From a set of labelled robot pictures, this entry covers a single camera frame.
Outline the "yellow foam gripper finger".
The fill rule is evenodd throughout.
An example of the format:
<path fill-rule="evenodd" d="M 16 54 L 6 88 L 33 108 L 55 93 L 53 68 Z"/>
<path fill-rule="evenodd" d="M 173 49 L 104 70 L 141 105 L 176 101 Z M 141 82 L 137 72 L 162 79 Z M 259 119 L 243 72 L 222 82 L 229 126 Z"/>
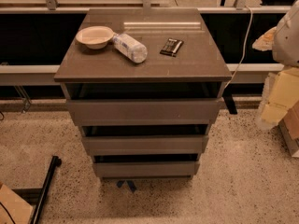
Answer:
<path fill-rule="evenodd" d="M 269 73 L 263 87 L 260 120 L 263 125 L 278 125 L 289 109 L 299 101 L 299 69 L 287 67 Z"/>
<path fill-rule="evenodd" d="M 261 35 L 258 39 L 256 39 L 253 42 L 252 47 L 259 51 L 271 50 L 274 42 L 276 29 L 277 27 L 269 29 L 267 32 L 265 32 L 263 35 Z"/>

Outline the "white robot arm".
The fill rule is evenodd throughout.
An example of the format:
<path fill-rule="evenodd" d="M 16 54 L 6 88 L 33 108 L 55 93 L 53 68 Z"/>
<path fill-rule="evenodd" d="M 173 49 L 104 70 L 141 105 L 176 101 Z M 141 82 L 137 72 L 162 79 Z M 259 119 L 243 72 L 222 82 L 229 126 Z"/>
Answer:
<path fill-rule="evenodd" d="M 257 125 L 263 130 L 277 126 L 299 101 L 299 1 L 252 45 L 260 51 L 272 51 L 273 59 L 284 65 L 279 73 L 269 73 L 263 86 Z"/>

